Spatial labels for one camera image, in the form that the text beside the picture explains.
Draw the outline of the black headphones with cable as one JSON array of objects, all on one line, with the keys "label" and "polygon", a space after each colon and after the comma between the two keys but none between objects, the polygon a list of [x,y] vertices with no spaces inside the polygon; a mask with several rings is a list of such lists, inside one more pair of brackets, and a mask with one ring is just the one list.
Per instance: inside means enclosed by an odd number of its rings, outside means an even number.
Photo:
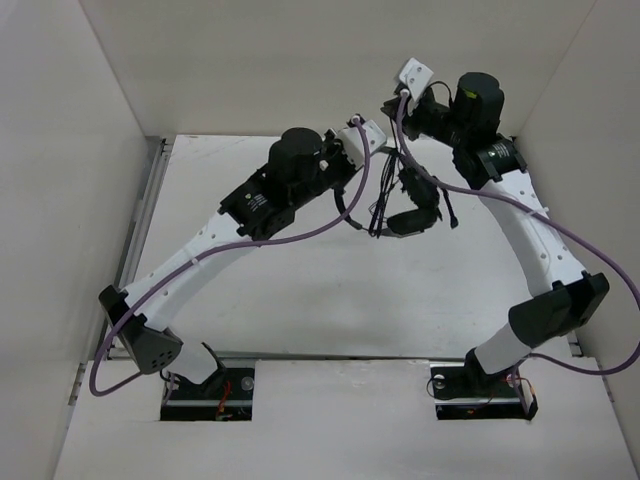
[{"label": "black headphones with cable", "polygon": [[[368,208],[371,220],[363,225],[347,215],[344,221],[355,230],[363,231],[373,238],[409,237],[421,234],[443,220],[440,208],[440,201],[443,200],[450,228],[457,228],[459,220],[448,191],[423,178],[416,168],[404,166],[402,160],[405,157],[397,148],[383,147],[382,152],[387,158],[380,177],[378,197]],[[389,199],[396,186],[400,186],[400,191],[409,197],[414,208],[388,215]]]}]

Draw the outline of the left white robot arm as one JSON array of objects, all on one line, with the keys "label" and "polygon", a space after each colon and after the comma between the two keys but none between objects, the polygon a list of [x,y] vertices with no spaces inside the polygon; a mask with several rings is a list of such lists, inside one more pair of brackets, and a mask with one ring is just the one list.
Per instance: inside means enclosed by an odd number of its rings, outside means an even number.
[{"label": "left white robot arm", "polygon": [[[283,237],[298,210],[325,192],[369,176],[375,150],[373,136],[360,117],[325,136],[295,127],[271,145],[265,165],[225,197],[216,212],[168,260],[147,276],[98,297],[110,329],[94,357],[89,390],[109,395],[133,378],[168,371],[201,396],[217,394],[224,373],[219,357],[206,345],[191,347],[171,325],[178,312],[233,263],[261,247],[288,245],[324,234],[346,215],[311,231]],[[137,370],[111,387],[97,385],[100,363],[119,340]]]}]

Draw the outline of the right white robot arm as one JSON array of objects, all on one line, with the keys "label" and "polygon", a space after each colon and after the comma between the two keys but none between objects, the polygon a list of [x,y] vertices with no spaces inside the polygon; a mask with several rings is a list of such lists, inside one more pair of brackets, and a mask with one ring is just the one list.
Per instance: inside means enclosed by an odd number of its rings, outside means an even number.
[{"label": "right white robot arm", "polygon": [[458,380],[487,393],[536,348],[584,325],[609,291],[602,273],[591,274],[569,252],[534,191],[522,154],[499,133],[505,95],[490,74],[460,77],[448,104],[436,101],[424,66],[400,76],[396,99],[382,110],[396,122],[402,143],[421,135],[452,149],[453,164],[490,211],[514,252],[530,298],[508,311],[507,323],[471,349]]}]

